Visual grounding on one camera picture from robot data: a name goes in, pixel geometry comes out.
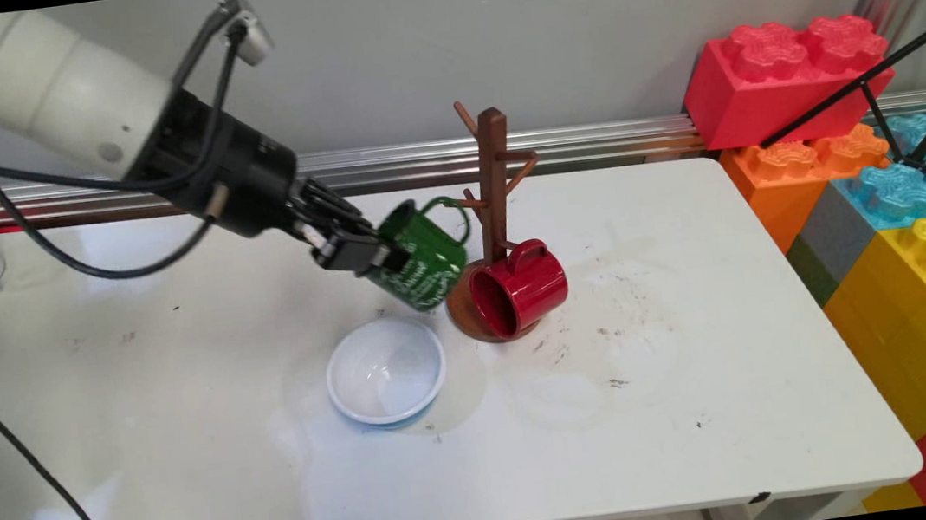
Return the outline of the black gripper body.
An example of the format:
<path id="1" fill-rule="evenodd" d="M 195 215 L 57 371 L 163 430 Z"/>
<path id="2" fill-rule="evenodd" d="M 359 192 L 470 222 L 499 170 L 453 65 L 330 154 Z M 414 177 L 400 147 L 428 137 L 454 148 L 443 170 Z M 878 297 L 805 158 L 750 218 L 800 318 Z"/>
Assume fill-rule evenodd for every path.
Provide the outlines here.
<path id="1" fill-rule="evenodd" d="M 193 93 L 177 91 L 124 178 L 162 180 L 186 172 L 197 162 L 211 113 L 212 107 Z M 229 190 L 218 218 L 221 228 L 248 238 L 273 229 L 292 232 L 295 216 L 287 202 L 297 173 L 294 151 L 225 112 L 219 114 L 215 136 L 204 170 L 161 192 L 162 198 L 202 218 L 220 183 Z"/>

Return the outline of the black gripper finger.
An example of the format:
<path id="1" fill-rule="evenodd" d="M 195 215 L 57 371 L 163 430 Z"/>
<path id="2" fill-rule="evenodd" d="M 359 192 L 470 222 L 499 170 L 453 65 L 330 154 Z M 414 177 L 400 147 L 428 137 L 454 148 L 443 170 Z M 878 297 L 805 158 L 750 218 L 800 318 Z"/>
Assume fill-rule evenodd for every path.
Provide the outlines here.
<path id="1" fill-rule="evenodd" d="M 412 259 L 412 254 L 399 243 L 385 240 L 377 231 L 376 237 L 352 234 L 340 228 L 328 232 L 296 216 L 291 221 L 290 233 L 310 247 L 314 263 L 325 270 L 345 271 L 361 277 L 376 270 L 397 273 Z"/>
<path id="2" fill-rule="evenodd" d="M 303 221 L 328 234 L 340 228 L 349 233 L 376 237 L 377 230 L 363 212 L 347 198 L 315 178 L 298 183 Z"/>

